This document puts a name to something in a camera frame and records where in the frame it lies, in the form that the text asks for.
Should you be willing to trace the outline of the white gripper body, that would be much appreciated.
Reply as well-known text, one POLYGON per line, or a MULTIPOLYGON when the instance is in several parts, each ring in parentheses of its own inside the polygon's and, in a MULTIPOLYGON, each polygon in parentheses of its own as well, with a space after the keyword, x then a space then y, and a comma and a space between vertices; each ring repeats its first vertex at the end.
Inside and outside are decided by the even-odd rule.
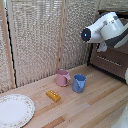
POLYGON ((100 43, 98 46, 97 46, 97 51, 98 52, 105 52, 107 50, 107 45, 105 42, 102 42, 100 43))

